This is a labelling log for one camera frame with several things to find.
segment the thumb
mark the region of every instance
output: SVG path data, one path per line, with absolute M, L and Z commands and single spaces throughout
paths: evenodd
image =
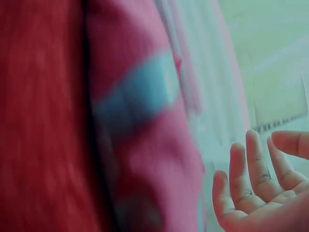
M 275 131 L 272 133 L 271 139 L 280 151 L 309 160 L 308 131 Z

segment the hand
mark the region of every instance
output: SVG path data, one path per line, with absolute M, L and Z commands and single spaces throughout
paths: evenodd
M 293 170 L 283 152 L 309 159 L 309 133 L 274 132 L 267 145 L 278 181 L 269 174 L 259 135 L 253 130 L 246 135 L 247 162 L 241 144 L 231 147 L 229 183 L 224 172 L 217 171 L 214 175 L 213 206 L 218 222 L 226 232 L 301 231 L 295 230 L 295 225 L 288 229 L 284 224 L 300 226 L 301 213 L 297 211 L 303 203 L 296 202 L 302 200 L 300 195 L 308 189 L 309 180 Z

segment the garment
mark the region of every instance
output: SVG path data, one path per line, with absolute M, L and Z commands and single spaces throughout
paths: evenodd
M 111 231 L 85 126 L 79 0 L 0 1 L 0 231 Z
M 154 2 L 90 0 L 87 31 L 97 140 L 121 230 L 203 231 L 203 164 Z
M 174 0 L 154 0 L 174 56 L 181 60 L 179 69 L 180 86 L 187 113 L 200 113 L 201 105 L 191 54 Z

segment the blue patch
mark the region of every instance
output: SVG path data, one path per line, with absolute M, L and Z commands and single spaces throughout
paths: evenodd
M 198 198 L 198 205 L 197 205 L 197 227 L 199 232 L 204 232 L 204 200 L 203 194 L 200 195 Z
M 179 92 L 171 52 L 151 57 L 94 105 L 94 116 L 112 138 L 133 131 L 173 104 Z

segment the red cloth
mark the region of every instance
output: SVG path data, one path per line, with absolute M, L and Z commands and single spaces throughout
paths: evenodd
M 107 231 L 86 145 L 81 1 L 2 0 L 0 30 L 0 231 Z

